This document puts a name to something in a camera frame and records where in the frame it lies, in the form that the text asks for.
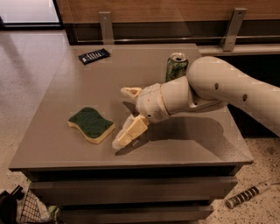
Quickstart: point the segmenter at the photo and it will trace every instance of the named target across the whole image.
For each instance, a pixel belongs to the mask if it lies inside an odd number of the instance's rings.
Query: green can
[[[186,75],[188,60],[182,52],[174,52],[167,60],[165,81],[172,81]]]

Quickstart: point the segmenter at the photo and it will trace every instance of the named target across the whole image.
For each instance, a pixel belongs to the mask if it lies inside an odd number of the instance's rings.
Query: gray tabletop
[[[101,46],[75,46],[65,55],[20,144],[11,169],[245,165],[253,162],[228,108],[186,113],[152,124],[134,144],[115,151],[111,144],[133,108],[120,88],[165,82],[167,59],[182,52],[190,63],[196,45],[105,45],[111,56],[84,66],[78,55]],[[116,129],[92,144],[67,120],[92,107]]]

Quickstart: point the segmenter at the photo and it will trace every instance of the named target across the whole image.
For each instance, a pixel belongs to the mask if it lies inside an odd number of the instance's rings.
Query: green scouring pad
[[[83,108],[70,117],[68,125],[79,130],[92,144],[99,144],[116,127],[113,122],[104,119],[94,108]]]

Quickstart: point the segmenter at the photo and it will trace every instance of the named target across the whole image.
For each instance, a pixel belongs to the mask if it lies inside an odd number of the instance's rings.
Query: can lid
[[[182,52],[174,52],[171,56],[170,56],[171,60],[174,60],[176,62],[184,62],[186,61],[186,56],[184,53]]]

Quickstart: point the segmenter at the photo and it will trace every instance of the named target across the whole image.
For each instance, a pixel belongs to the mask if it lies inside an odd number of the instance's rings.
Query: tile floor
[[[64,31],[0,32],[0,192],[17,185],[28,189],[25,176],[9,171],[9,163],[70,47]],[[227,198],[266,180],[280,182],[280,139],[245,140],[255,162],[239,171],[239,184]],[[200,224],[280,223],[280,185],[233,210],[224,200],[216,200],[213,208]]]

